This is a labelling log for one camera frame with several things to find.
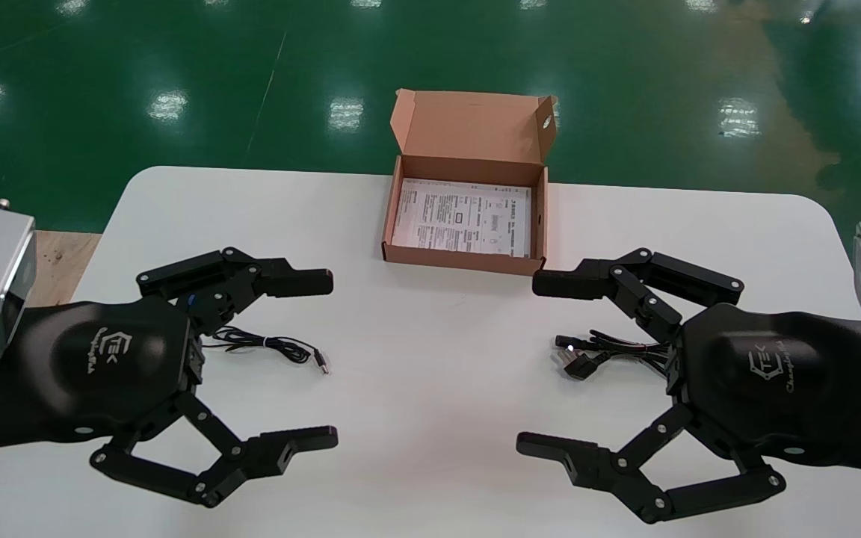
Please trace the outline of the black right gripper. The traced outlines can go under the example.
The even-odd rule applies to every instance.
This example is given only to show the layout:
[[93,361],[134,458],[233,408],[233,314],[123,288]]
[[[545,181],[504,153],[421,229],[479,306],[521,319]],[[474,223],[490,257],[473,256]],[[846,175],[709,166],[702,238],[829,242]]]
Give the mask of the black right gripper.
[[[761,457],[861,469],[861,321],[717,304],[673,344],[673,405],[620,450],[521,432],[517,452],[561,463],[646,524],[758,504],[786,489]],[[642,468],[684,429],[739,473],[663,490]]]

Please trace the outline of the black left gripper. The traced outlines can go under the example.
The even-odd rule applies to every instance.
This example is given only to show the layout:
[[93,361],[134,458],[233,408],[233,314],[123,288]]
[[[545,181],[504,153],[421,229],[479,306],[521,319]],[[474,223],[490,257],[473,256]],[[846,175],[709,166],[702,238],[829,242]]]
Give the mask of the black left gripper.
[[[133,303],[25,311],[0,358],[0,448],[112,436],[93,453],[95,470],[213,508],[246,481],[281,476],[294,455],[338,445],[333,426],[242,440],[195,394],[179,394],[201,381],[196,333],[228,326],[260,297],[328,295],[334,289],[328,269],[298,270],[284,258],[257,259],[226,247],[144,271],[137,286],[144,298]],[[198,474],[132,453],[145,433],[163,432],[177,418],[220,454]]]

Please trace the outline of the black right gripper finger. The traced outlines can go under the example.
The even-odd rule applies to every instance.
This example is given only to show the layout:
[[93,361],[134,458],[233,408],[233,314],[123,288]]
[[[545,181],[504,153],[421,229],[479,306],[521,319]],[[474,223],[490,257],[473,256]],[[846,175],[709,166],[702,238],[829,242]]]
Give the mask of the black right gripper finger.
[[540,269],[534,273],[532,290],[541,297],[611,300],[653,340],[667,343],[682,327],[682,317],[656,291],[712,307],[737,304],[744,283],[641,248],[618,259],[583,259],[572,271]]

